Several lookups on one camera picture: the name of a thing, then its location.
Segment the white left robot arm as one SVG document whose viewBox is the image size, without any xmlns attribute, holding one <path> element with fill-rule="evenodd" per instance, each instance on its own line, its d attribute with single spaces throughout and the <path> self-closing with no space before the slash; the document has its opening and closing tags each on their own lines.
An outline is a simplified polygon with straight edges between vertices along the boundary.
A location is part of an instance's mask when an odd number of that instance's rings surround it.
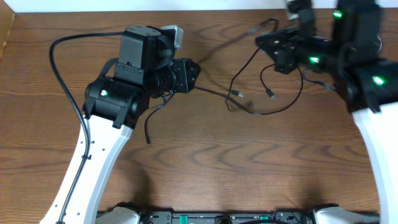
<svg viewBox="0 0 398 224">
<path fill-rule="evenodd" d="M 122 148 L 153 98 L 168 102 L 191 91 L 200 66 L 175 58 L 183 30 L 129 26 L 120 33 L 119 55 L 108 60 L 75 108 L 80 135 L 44 223 L 94 223 L 103 192 Z"/>
</svg>

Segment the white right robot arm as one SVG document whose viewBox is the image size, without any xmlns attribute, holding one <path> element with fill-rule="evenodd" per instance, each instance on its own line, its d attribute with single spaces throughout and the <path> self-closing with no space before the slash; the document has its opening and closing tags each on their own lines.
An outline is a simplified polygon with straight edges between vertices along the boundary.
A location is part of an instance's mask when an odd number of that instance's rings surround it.
<svg viewBox="0 0 398 224">
<path fill-rule="evenodd" d="M 256 38 L 256 45 L 288 74 L 303 66 L 329 74 L 367 148 L 380 203 L 370 217 L 341 207 L 312 213 L 314 223 L 397 222 L 397 63 L 380 56 L 382 9 L 375 0 L 339 0 L 331 39 L 316 34 L 310 1 L 287 1 L 289 27 Z"/>
</svg>

